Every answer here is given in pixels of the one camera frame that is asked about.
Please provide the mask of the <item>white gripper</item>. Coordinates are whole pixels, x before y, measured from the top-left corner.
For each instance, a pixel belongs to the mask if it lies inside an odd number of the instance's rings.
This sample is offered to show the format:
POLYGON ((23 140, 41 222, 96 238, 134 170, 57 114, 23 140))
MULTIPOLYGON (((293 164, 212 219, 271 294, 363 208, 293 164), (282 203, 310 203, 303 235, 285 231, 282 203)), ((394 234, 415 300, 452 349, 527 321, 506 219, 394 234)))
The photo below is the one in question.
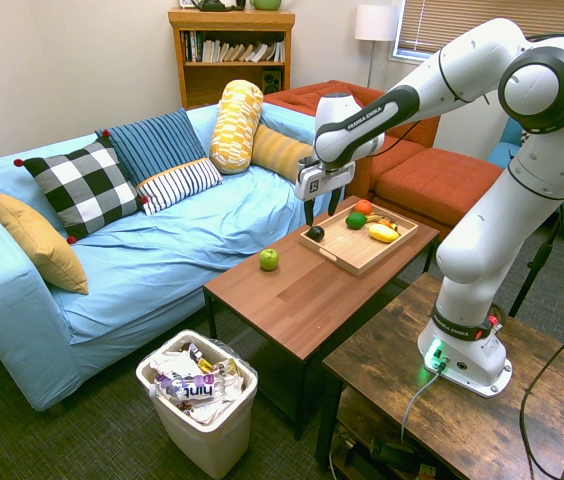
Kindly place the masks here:
POLYGON ((342 188, 354 177, 355 162, 351 161, 335 170, 327 170, 324 162, 306 157, 298 162, 295 195, 304 202, 305 220, 308 226, 314 222, 314 198, 330 192, 328 214, 334 215, 341 199, 342 188))

